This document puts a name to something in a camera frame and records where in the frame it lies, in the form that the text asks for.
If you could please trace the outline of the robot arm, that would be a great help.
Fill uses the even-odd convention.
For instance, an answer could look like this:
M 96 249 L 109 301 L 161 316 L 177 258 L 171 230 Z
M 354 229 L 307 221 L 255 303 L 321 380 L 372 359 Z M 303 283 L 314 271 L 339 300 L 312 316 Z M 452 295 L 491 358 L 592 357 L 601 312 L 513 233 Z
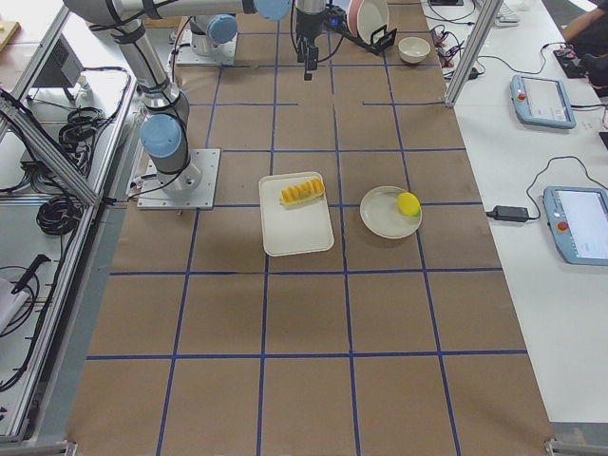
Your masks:
M 220 45 L 232 41 L 238 33 L 238 22 L 234 15 L 197 15 L 189 19 L 191 48 L 201 56 L 208 56 Z
M 238 14 L 257 14 L 269 21 L 295 19 L 295 52 L 304 64 L 307 80 L 316 70 L 316 37 L 329 14 L 327 1 L 67 1 L 70 12 L 85 20 L 94 32 L 106 31 L 118 45 L 136 77 L 149 117 L 140 130 L 145 152 L 156 167 L 156 188 L 136 194 L 183 204 L 201 189 L 203 169 L 195 162 L 187 141 L 190 104 L 171 80 L 146 36 L 146 19 L 191 16 L 196 30 L 214 44 L 237 34 Z

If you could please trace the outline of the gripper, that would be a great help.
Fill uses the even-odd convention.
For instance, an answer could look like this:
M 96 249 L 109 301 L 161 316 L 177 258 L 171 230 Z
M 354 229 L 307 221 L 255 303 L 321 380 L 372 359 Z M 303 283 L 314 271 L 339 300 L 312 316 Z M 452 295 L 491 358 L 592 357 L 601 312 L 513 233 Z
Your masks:
M 293 1 L 295 26 L 294 50 L 296 60 L 304 62 L 304 79 L 311 80 L 314 72 L 314 62 L 318 61 L 318 47 L 315 39 L 323 30 L 326 17 L 326 2 L 323 0 Z

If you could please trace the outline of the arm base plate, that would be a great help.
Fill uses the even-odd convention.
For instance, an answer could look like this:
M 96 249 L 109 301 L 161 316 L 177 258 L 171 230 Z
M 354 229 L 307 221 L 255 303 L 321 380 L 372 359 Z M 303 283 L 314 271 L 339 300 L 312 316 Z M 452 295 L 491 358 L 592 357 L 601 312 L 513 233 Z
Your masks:
M 164 175 L 148 160 L 146 173 L 151 179 L 142 182 L 137 197 L 141 210 L 212 210 L 219 172 L 218 148 L 190 149 L 190 163 L 177 177 Z
M 180 39 L 176 65 L 181 67 L 232 66 L 235 62 L 237 37 L 225 44 L 216 44 L 206 35 L 193 35 L 187 29 Z

